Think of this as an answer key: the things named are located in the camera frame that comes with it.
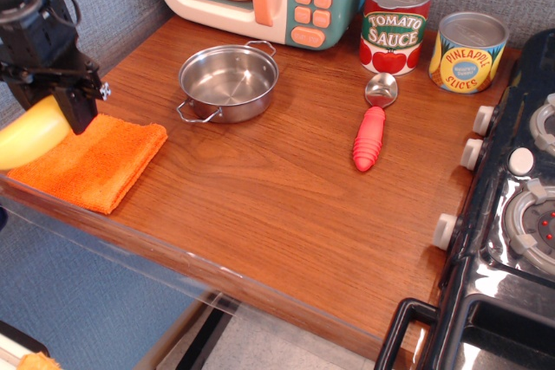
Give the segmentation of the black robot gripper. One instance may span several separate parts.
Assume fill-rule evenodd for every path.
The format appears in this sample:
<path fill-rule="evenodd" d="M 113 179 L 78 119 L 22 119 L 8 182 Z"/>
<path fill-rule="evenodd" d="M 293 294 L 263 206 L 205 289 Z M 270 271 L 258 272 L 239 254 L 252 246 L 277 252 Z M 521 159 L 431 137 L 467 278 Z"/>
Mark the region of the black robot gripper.
<path fill-rule="evenodd" d="M 76 135 L 111 95 L 77 48 L 81 19 L 76 0 L 1 0 L 1 81 L 25 111 L 53 94 Z"/>

